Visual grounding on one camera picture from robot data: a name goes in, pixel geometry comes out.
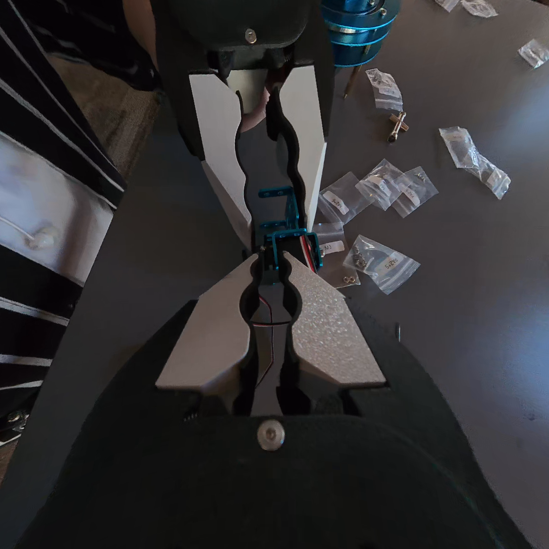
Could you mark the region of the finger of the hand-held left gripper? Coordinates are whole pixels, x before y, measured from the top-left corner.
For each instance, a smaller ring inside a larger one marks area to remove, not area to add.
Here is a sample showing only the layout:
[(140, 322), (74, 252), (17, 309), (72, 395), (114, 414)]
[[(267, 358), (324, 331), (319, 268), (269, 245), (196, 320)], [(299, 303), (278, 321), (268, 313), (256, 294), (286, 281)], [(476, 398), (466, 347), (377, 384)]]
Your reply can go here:
[(242, 124), (240, 96), (213, 73), (191, 74), (189, 82), (204, 151), (202, 168), (237, 236), (241, 242), (251, 243), (246, 174), (237, 154)]
[(266, 120), (268, 136), (281, 143), (279, 164), (297, 200), (298, 228), (311, 232), (327, 148), (313, 65), (294, 67), (274, 84)]

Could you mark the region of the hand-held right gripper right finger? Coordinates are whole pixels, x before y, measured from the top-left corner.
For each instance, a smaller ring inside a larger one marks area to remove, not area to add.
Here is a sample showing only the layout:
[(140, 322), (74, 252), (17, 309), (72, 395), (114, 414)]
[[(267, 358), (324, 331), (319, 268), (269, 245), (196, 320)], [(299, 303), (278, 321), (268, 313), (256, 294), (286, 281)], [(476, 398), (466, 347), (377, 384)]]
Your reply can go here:
[(288, 286), (297, 298), (290, 352), (301, 390), (381, 387), (386, 383), (344, 296), (284, 252)]

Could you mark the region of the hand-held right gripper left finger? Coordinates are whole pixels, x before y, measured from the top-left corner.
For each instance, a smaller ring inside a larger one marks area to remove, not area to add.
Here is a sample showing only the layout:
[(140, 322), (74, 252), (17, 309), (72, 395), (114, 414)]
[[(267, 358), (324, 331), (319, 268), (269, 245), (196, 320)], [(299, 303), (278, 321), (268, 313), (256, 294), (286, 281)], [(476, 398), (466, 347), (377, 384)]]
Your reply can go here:
[(252, 254), (197, 300), (155, 386), (234, 403), (257, 378), (252, 318), (259, 308), (259, 254)]

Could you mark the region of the black servo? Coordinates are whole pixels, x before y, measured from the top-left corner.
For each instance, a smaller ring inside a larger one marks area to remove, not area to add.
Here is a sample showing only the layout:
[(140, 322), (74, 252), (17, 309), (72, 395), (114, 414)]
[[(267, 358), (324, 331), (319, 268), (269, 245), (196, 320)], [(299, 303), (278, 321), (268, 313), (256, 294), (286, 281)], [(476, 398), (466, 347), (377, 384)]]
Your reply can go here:
[(279, 278), (279, 271), (289, 252), (305, 267), (319, 277), (323, 265), (323, 252), (315, 232), (306, 228), (298, 211), (298, 201), (291, 186), (265, 188), (258, 192), (261, 199), (285, 198), (285, 217), (278, 221), (269, 221), (260, 225), (263, 244), (256, 248), (257, 259), (253, 262), (250, 273), (250, 287), (258, 290), (266, 273), (271, 273), (274, 281)]

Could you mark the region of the dark brown desk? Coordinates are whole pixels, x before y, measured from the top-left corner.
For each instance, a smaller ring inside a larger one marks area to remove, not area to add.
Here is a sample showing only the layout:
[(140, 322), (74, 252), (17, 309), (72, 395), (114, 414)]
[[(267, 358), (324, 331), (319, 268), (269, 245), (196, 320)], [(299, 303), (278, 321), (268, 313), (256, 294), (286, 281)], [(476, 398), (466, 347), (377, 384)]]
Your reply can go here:
[[(488, 481), (529, 541), (548, 548), (548, 64), (518, 49), (548, 44), (548, 7), (493, 1), (499, 15), (405, 1), (373, 66), (391, 73), (410, 130), (388, 121), (361, 75), (335, 79), (322, 184), (382, 158), (421, 165), (439, 194), (401, 219), (367, 209), (346, 226), (421, 263), (383, 295), (347, 291), (434, 379)], [(439, 128), (465, 128), (511, 179), (501, 200), (456, 168)], [(12, 548), (51, 492), (96, 399), (187, 300), (237, 266), (239, 240), (163, 106), (115, 214), (1, 487), (1, 548)]]

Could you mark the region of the person's left hand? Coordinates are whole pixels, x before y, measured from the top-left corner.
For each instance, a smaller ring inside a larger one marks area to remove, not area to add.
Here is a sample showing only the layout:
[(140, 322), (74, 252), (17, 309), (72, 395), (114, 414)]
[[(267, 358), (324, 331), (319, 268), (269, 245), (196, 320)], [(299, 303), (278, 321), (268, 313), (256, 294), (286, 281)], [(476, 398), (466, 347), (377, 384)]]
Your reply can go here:
[(240, 132), (244, 133), (256, 127), (266, 117), (266, 106), (270, 99), (270, 93), (266, 87), (263, 88), (262, 95), (256, 107), (250, 113), (243, 113)]

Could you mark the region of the clear bag with silver screws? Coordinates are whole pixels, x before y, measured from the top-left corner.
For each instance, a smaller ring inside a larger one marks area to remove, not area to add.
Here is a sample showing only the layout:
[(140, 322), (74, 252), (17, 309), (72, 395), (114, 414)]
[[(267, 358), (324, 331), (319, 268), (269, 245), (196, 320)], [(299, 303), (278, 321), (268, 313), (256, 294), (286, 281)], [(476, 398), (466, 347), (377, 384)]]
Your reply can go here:
[(366, 274), (386, 295), (400, 288), (421, 264), (388, 246), (359, 235), (343, 265)]

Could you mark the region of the metal cross wrench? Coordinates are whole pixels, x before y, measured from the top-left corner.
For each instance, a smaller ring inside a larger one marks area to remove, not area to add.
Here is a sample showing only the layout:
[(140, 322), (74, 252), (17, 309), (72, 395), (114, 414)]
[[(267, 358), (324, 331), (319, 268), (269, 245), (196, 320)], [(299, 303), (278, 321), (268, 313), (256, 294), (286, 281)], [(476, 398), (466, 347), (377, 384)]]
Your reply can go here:
[(388, 135), (387, 142), (394, 143), (397, 141), (399, 135), (403, 132), (409, 131), (409, 126), (405, 122), (407, 113), (402, 111), (398, 115), (391, 114), (389, 121), (394, 124), (391, 133)]

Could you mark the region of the clear bag with brass nuts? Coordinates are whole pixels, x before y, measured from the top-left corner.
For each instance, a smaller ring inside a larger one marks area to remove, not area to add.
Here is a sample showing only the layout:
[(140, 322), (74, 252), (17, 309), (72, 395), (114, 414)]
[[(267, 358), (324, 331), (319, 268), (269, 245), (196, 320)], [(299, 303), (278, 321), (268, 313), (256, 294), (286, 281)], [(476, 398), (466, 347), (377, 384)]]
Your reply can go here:
[(323, 222), (313, 226), (323, 252), (319, 277), (336, 289), (360, 285), (357, 272), (344, 264), (349, 246), (344, 234), (344, 225), (338, 222)]

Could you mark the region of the long twisted clear plastic bag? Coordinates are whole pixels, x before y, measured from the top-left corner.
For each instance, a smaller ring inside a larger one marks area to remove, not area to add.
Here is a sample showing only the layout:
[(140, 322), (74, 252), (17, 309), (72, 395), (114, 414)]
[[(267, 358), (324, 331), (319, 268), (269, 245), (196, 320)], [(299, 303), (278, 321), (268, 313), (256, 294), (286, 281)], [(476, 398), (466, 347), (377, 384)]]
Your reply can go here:
[(439, 128), (439, 133), (456, 168), (474, 175), (501, 200), (510, 187), (511, 179), (478, 151), (468, 130), (455, 126)]

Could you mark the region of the person's white shirt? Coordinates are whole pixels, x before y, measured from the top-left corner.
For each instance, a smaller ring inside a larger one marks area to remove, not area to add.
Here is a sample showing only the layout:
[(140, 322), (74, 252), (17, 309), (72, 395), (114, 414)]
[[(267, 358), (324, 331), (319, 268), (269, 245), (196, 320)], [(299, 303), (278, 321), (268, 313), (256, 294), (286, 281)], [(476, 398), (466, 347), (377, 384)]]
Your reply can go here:
[(87, 187), (1, 135), (1, 244), (84, 286), (113, 219)]

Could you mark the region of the person's striped black jacket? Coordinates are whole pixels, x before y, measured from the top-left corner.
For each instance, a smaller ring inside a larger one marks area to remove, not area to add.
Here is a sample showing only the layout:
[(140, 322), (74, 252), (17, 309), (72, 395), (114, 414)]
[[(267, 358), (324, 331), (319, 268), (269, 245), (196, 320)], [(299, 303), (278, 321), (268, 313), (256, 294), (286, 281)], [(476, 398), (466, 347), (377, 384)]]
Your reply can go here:
[[(114, 213), (126, 183), (17, 2), (1, 1), (1, 135)], [(21, 437), (83, 287), (1, 244), (1, 447)]]

